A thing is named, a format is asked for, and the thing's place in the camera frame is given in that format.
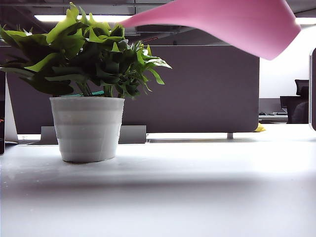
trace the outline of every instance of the ceiling light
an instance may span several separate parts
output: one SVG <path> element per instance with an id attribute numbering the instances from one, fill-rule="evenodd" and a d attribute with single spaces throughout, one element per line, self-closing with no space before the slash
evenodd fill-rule
<path id="1" fill-rule="evenodd" d="M 43 22 L 58 22 L 66 18 L 65 15 L 34 15 L 38 20 Z M 99 22 L 120 22 L 130 18 L 128 15 L 94 15 L 93 19 Z"/>
<path id="2" fill-rule="evenodd" d="M 300 25 L 313 25 L 316 24 L 315 17 L 298 17 L 295 22 Z"/>

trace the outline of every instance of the pink paper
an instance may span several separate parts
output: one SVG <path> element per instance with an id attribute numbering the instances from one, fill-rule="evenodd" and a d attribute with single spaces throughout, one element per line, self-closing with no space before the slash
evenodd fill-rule
<path id="1" fill-rule="evenodd" d="M 301 31 L 285 0 L 176 0 L 121 22 L 201 29 L 253 55 L 274 59 Z"/>

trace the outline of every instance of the white pot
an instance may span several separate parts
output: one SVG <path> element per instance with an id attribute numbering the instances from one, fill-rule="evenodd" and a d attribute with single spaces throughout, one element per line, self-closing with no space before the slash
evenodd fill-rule
<path id="1" fill-rule="evenodd" d="M 62 159 L 95 162 L 115 157 L 124 99 L 108 97 L 50 98 Z"/>

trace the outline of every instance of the white desk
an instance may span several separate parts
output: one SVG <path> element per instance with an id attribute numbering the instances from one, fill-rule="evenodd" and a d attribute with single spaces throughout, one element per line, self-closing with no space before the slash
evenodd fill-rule
<path id="1" fill-rule="evenodd" d="M 265 127 L 119 145 L 116 158 L 83 165 L 57 146 L 10 147 L 1 237 L 315 237 L 316 132 Z"/>

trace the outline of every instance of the gray partition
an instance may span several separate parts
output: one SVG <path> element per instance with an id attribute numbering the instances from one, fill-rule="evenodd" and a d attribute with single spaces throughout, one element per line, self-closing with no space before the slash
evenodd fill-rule
<path id="1" fill-rule="evenodd" d="M 147 132 L 250 132 L 258 125 L 259 58 L 232 46 L 152 46 L 173 70 L 157 68 L 166 85 L 125 100 L 123 124 Z M 0 60 L 11 47 L 0 48 Z M 52 126 L 49 95 L 8 75 L 19 134 Z"/>
<path id="2" fill-rule="evenodd" d="M 316 131 L 316 48 L 310 54 L 309 124 Z"/>

